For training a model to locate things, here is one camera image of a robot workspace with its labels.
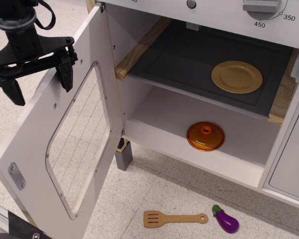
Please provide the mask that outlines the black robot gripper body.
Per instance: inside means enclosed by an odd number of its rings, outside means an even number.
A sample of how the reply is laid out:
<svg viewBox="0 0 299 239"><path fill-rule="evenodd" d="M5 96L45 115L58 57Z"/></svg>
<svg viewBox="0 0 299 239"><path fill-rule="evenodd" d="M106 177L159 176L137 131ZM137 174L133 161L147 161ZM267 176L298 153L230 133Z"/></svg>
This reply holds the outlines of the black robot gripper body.
<svg viewBox="0 0 299 239"><path fill-rule="evenodd" d="M73 37L44 37L37 34L35 14L23 19L0 18L8 44L0 51L0 78L19 78L57 64L57 51L73 47Z"/></svg>

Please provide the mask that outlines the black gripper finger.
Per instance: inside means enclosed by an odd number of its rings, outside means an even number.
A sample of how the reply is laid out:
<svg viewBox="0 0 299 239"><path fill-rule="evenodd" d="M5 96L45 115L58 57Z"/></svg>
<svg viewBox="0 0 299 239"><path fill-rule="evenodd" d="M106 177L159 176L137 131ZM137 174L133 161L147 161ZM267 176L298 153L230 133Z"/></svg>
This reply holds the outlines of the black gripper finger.
<svg viewBox="0 0 299 239"><path fill-rule="evenodd" d="M8 98L17 106L24 106L25 100L16 79L3 79L0 86Z"/></svg>
<svg viewBox="0 0 299 239"><path fill-rule="evenodd" d="M57 53L56 71L59 82L66 92L73 87L73 65L78 60L77 54L73 47L67 47L59 50Z"/></svg>

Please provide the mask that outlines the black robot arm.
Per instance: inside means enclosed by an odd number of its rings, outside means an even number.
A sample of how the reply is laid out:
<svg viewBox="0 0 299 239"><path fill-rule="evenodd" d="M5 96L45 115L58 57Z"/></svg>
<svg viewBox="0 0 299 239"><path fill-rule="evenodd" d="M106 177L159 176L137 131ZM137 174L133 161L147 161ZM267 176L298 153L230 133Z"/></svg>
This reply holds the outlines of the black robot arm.
<svg viewBox="0 0 299 239"><path fill-rule="evenodd" d="M55 68L61 86L67 92L73 87L74 38L38 35L37 27L50 30L56 22L52 13L49 25L41 24L34 9L39 4L53 11L43 0L0 0L0 30L8 39L0 51L0 88L18 106L25 105L20 77Z"/></svg>

